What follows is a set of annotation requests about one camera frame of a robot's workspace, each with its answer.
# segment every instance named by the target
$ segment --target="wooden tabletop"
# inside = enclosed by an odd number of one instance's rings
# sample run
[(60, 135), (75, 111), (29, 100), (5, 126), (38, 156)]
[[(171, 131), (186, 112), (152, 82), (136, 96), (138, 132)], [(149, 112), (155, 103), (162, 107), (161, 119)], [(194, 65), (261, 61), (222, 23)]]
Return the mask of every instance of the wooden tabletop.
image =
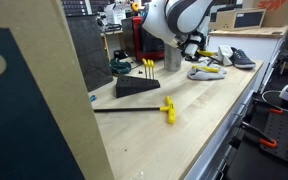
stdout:
[(237, 31), (216, 30), (210, 32), (211, 36), (231, 36), (231, 37), (255, 37), (278, 39), (288, 32), (288, 25), (284, 27), (263, 27), (258, 29), (247, 29)]
[(114, 34), (122, 34), (123, 31), (122, 30), (117, 30), (117, 31), (110, 31), (110, 32), (101, 32), (101, 36), (105, 36), (105, 35), (114, 35)]
[[(225, 79), (193, 81), (186, 74), (192, 64), (183, 61), (181, 70), (168, 72), (163, 61), (155, 61), (158, 89), (115, 98), (116, 78), (89, 95), (96, 95), (94, 109), (160, 107), (170, 96), (176, 122), (167, 123), (160, 111), (95, 113), (115, 179), (180, 179), (203, 151), (222, 120), (230, 112), (262, 61), (250, 71), (225, 67)], [(130, 76), (144, 77), (133, 69)]]

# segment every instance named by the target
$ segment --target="red label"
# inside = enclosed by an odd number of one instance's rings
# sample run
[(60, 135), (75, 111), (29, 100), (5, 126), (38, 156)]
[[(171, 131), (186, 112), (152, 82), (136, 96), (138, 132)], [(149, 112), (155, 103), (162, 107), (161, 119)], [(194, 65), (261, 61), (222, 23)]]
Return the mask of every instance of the red label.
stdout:
[(277, 10), (286, 0), (266, 0), (260, 1), (258, 8), (266, 10)]

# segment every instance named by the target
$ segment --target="wooden panel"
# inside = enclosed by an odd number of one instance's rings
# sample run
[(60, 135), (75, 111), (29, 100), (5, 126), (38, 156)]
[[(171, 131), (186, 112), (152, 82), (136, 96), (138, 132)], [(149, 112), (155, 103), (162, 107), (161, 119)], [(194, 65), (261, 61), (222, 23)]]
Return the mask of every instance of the wooden panel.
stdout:
[(210, 32), (211, 36), (228, 36), (228, 37), (255, 37), (255, 38), (274, 38), (279, 39), (288, 32), (288, 26), (280, 28), (258, 28), (258, 29), (247, 29), (240, 31), (222, 31), (216, 30)]
[(0, 1), (0, 28), (10, 29), (84, 177), (113, 179), (59, 1)]

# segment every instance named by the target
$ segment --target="yellow object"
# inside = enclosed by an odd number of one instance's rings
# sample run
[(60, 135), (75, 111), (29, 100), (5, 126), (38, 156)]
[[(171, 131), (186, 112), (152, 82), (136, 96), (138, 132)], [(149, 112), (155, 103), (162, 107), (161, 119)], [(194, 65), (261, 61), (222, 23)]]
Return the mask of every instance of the yellow object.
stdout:
[(167, 122), (169, 124), (174, 124), (175, 123), (175, 108), (174, 108), (171, 97), (166, 96), (165, 102), (167, 106), (160, 107), (160, 111), (167, 111), (168, 112)]
[(203, 69), (204, 71), (213, 72), (213, 73), (218, 73), (220, 71), (219, 68), (211, 68), (211, 67), (208, 67), (208, 66), (193, 65), (192, 69), (195, 69), (195, 68)]
[(138, 11), (138, 3), (136, 3), (136, 2), (132, 3), (131, 7), (132, 7), (133, 11)]
[(151, 60), (151, 67), (154, 68), (154, 66), (155, 66), (155, 65), (154, 65), (154, 61)]
[(147, 66), (147, 61), (146, 61), (146, 59), (142, 58), (142, 62), (143, 62), (143, 64), (144, 64), (144, 66)]
[(197, 50), (197, 53), (202, 55), (202, 56), (206, 56), (206, 57), (210, 57), (210, 56), (214, 56), (214, 52), (211, 51), (201, 51), (201, 50)]
[(148, 67), (148, 75), (149, 75), (149, 79), (151, 79), (151, 61), (147, 59), (147, 67)]

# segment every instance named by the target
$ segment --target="hand tool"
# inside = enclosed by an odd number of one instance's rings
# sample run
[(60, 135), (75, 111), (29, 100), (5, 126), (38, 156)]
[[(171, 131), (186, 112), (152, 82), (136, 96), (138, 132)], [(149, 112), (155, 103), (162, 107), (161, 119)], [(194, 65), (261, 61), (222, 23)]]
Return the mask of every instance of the hand tool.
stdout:
[(151, 60), (147, 59), (147, 64), (146, 66), (148, 67), (148, 76), (149, 79), (151, 79)]
[(196, 68), (203, 69), (204, 71), (213, 72), (213, 73), (218, 73), (220, 71), (219, 68), (211, 68), (208, 66), (198, 66), (198, 65), (192, 66), (192, 69), (196, 69)]
[(163, 111), (167, 112), (167, 122), (169, 124), (175, 123), (175, 107), (172, 99), (169, 96), (165, 97), (166, 106), (161, 107), (144, 107), (144, 108), (114, 108), (114, 109), (94, 109), (95, 113), (103, 112), (128, 112), (128, 111)]
[(153, 80), (154, 80), (154, 67), (155, 67), (154, 61), (151, 60), (151, 68), (152, 68)]
[(147, 79), (147, 71), (146, 71), (147, 61), (146, 61), (146, 59), (142, 58), (142, 62), (144, 64), (144, 68), (145, 68), (145, 79)]
[(207, 64), (207, 66), (211, 65), (214, 61), (222, 63), (221, 61), (219, 61), (213, 57), (215, 55), (214, 52), (197, 50), (197, 53), (201, 56), (208, 57), (211, 59), (211, 61)]
[(276, 148), (277, 146), (276, 140), (267, 137), (262, 131), (255, 128), (254, 126), (243, 121), (239, 127), (244, 129), (246, 132), (249, 132), (252, 135), (259, 137), (260, 144), (263, 144), (268, 148)]

